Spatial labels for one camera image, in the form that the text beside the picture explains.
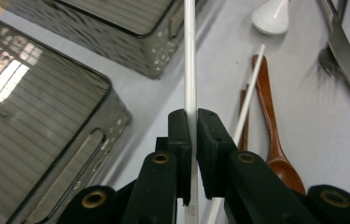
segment knife blade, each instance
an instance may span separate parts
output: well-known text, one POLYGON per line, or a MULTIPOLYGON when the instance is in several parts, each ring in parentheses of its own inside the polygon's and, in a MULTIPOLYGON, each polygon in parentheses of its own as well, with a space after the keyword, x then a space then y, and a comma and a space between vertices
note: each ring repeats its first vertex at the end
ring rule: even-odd
POLYGON ((341 26, 341 19, 331 0, 319 0, 319 2, 330 28, 329 48, 350 86, 350 44, 341 26))

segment brown wooden spoon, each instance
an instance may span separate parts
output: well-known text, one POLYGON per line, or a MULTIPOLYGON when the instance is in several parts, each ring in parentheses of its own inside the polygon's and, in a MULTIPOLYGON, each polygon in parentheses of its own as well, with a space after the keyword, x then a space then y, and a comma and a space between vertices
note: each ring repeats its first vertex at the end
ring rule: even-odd
MULTIPOLYGON (((254 67, 257 55, 253 56, 252 65, 254 67)), ((270 80, 268 77, 268 64, 264 57, 262 59, 261 68, 259 70, 259 78, 256 84, 259 102, 267 121, 268 131, 270 134, 271 147, 267 159, 267 164, 271 167, 274 173, 285 183, 285 185, 294 189, 299 193, 305 194, 305 187, 302 184, 300 176, 297 174, 294 167, 286 158, 279 142, 279 134, 277 131, 276 120, 273 111, 273 99, 271 96, 270 80)))

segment white chopstick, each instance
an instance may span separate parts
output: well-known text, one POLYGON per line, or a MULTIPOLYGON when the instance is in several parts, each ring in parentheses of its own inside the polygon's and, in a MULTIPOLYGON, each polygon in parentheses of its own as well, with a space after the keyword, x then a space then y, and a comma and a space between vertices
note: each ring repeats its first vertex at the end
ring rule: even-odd
POLYGON ((185 207, 185 223, 198 224, 197 81, 195 68, 195 0, 184 0, 185 104, 192 142, 191 200, 185 207))
MULTIPOLYGON (((259 77, 259 69, 261 67, 262 57, 264 55, 265 45, 261 45, 261 48, 259 49, 259 56, 257 58, 256 66, 253 70, 253 76, 250 80, 249 88, 247 89, 244 104, 242 105, 242 110, 239 115, 238 123, 236 125, 235 134, 233 135, 233 142, 238 145, 239 139, 241 138, 242 131, 245 126, 245 119, 247 116, 248 108, 250 107, 251 97, 253 95, 253 91, 256 87, 257 78, 259 77)), ((209 216, 207 218, 207 224, 215 224, 217 222, 218 217, 218 211, 220 207, 222 207, 222 204, 224 202, 224 199, 222 198, 214 198, 212 200, 212 206, 210 207, 209 216)))

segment fork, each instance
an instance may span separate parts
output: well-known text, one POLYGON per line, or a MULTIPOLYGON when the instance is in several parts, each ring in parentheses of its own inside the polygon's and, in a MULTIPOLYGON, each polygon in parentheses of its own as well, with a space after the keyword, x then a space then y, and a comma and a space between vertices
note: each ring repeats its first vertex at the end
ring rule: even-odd
MULTIPOLYGON (((339 0, 338 1, 338 18, 340 22, 343 22, 343 15, 346 10, 347 0, 339 0)), ((338 65, 337 60, 335 59, 332 51, 329 47, 325 47, 320 50, 318 56, 320 67, 329 75, 334 77, 343 78, 346 80, 345 75, 343 74, 343 70, 338 65)))

